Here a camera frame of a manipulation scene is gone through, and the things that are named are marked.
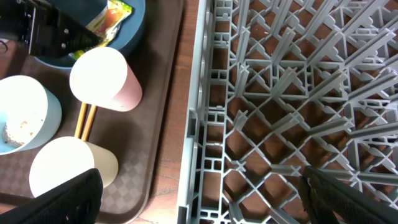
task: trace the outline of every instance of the wooden table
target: wooden table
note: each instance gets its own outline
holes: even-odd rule
[[[177,222],[178,181],[197,12],[198,0],[185,2],[150,198],[144,212],[133,223]],[[14,43],[9,47],[10,51],[6,55],[0,55],[0,77],[6,74],[9,64],[13,63],[11,59],[18,54]],[[8,207],[0,206],[0,213],[8,210]]]

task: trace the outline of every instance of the white cup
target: white cup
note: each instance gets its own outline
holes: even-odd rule
[[[118,174],[118,160],[112,152],[81,139],[55,139],[33,161],[30,190],[38,197],[91,168],[99,170],[103,186],[107,187]]]

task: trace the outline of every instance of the brown tray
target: brown tray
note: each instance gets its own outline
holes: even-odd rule
[[[142,85],[142,101],[128,113],[97,112],[89,141],[112,151],[119,162],[116,180],[103,192],[101,223],[131,222],[147,203],[182,10],[182,0],[147,1],[145,34],[127,58]],[[21,73],[60,100],[63,118],[54,138],[73,136],[81,103],[70,91],[69,71],[27,57]],[[0,156],[0,203],[18,206],[33,197],[29,171],[40,148]]]

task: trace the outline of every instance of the pink cup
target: pink cup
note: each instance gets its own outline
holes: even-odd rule
[[[110,47],[81,56],[70,73],[70,88],[80,101],[115,111],[129,111],[142,98],[142,88],[126,59]]]

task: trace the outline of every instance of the dark blue bowl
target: dark blue bowl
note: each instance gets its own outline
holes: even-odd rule
[[[116,38],[108,45],[127,56],[136,47],[144,33],[145,0],[123,0],[133,7],[133,13],[123,21]],[[57,69],[72,69],[76,60],[71,56],[62,58],[36,57],[41,63]]]

